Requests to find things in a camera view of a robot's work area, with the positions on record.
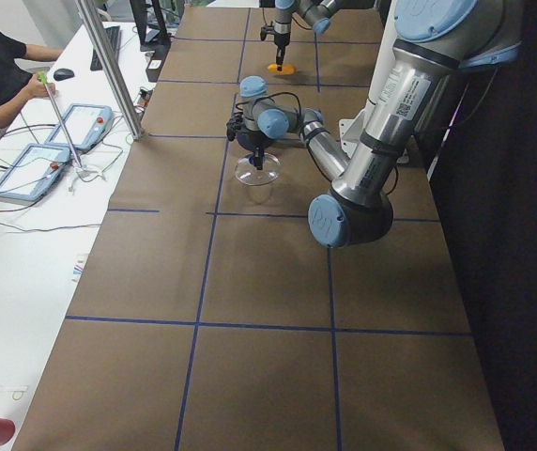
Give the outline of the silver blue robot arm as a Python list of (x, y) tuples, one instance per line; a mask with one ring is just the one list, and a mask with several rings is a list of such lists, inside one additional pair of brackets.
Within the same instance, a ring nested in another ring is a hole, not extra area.
[(240, 103), (226, 137), (251, 151), (262, 168), (265, 150), (296, 134), (330, 181), (308, 210), (315, 240), (334, 248), (376, 241), (391, 228), (393, 211), (383, 191), (416, 131), (440, 81), (459, 70), (479, 70), (516, 59), (521, 43), (521, 1), (398, 1), (390, 8), (394, 58), (376, 103), (357, 115), (358, 141), (346, 154), (313, 109), (279, 105), (259, 76), (239, 85)]
[(307, 28), (316, 35), (324, 34), (330, 27), (331, 18), (340, 9), (379, 9), (379, 1), (275, 1), (274, 20), (261, 27), (260, 39), (273, 36), (276, 46), (275, 62), (268, 68), (277, 74), (292, 74), (296, 71), (291, 64), (284, 62), (286, 48), (291, 39), (291, 23), (299, 17)]

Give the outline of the person's hand holding stick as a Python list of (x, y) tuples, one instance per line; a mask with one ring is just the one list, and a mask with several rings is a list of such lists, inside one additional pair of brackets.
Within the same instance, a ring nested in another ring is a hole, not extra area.
[(32, 98), (49, 98), (56, 94), (55, 84), (42, 83), (37, 77), (32, 78), (27, 87)]

